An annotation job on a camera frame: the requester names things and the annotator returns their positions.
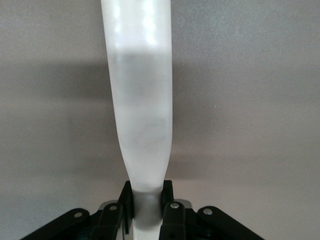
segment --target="translucent white object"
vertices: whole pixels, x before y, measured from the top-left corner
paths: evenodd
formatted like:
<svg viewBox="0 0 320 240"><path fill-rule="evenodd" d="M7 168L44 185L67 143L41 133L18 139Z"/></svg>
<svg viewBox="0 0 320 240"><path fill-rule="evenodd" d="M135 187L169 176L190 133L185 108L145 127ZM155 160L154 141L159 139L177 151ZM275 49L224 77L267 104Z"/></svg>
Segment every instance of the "translucent white object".
<svg viewBox="0 0 320 240"><path fill-rule="evenodd" d="M116 128L133 190L134 237L158 239L172 143L171 3L101 0L101 6Z"/></svg>

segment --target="gray surface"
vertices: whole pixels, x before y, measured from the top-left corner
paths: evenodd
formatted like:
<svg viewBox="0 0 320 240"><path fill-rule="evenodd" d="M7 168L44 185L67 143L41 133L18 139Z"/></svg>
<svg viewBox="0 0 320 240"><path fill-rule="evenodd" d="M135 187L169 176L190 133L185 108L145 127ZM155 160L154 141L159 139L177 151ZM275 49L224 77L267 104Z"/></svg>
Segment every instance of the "gray surface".
<svg viewBox="0 0 320 240"><path fill-rule="evenodd" d="M320 237L320 2L172 1L176 198L266 239ZM98 0L0 2L0 239L128 178Z"/></svg>

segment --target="white plastic bottle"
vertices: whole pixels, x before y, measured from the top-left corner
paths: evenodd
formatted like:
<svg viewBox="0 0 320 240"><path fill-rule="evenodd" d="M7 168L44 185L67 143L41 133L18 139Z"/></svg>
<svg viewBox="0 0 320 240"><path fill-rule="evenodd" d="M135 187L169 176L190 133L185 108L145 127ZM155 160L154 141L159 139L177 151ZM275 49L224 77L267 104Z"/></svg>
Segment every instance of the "white plastic bottle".
<svg viewBox="0 0 320 240"><path fill-rule="evenodd" d="M101 0L101 6L116 128L135 204L134 238L158 239L172 143L171 3Z"/></svg>

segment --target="silver screw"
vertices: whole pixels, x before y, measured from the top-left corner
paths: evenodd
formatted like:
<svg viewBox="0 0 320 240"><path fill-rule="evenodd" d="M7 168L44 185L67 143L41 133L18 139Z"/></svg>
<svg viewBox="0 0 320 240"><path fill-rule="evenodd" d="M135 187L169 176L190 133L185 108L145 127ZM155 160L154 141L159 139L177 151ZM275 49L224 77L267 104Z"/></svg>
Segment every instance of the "silver screw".
<svg viewBox="0 0 320 240"><path fill-rule="evenodd" d="M75 215L74 215L74 218L80 218L81 216L82 216L83 214L82 214L82 212L77 212Z"/></svg>
<svg viewBox="0 0 320 240"><path fill-rule="evenodd" d="M173 202L173 203L170 204L170 207L171 207L172 209L177 209L177 208L179 208L179 204L176 203L176 202Z"/></svg>
<svg viewBox="0 0 320 240"><path fill-rule="evenodd" d="M209 208L203 209L203 213L204 213L205 215L212 215L212 214L213 214L212 210L209 209Z"/></svg>
<svg viewBox="0 0 320 240"><path fill-rule="evenodd" d="M114 205L109 208L110 211L114 211L116 209L117 209L117 206L114 206Z"/></svg>

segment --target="metal bolt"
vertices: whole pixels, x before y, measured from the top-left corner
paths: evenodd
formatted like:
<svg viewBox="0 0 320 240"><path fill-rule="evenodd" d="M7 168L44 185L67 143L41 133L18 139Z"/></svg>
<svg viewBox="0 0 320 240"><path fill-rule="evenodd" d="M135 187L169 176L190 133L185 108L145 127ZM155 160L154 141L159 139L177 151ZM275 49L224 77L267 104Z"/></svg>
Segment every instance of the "metal bolt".
<svg viewBox="0 0 320 240"><path fill-rule="evenodd" d="M172 209L177 209L177 208L179 208L179 204L176 203L176 202L173 202L173 203L170 204L170 207L171 207Z"/></svg>
<svg viewBox="0 0 320 240"><path fill-rule="evenodd" d="M77 212L75 215L74 215L74 218L80 218L81 216L82 216L83 214L82 214L82 212Z"/></svg>
<svg viewBox="0 0 320 240"><path fill-rule="evenodd" d="M110 211L114 211L116 209L117 209L117 206L114 206L114 205L109 208Z"/></svg>
<svg viewBox="0 0 320 240"><path fill-rule="evenodd" d="M209 209L209 208L203 209L203 213L204 213L205 215L212 215L212 214L213 214L212 210Z"/></svg>

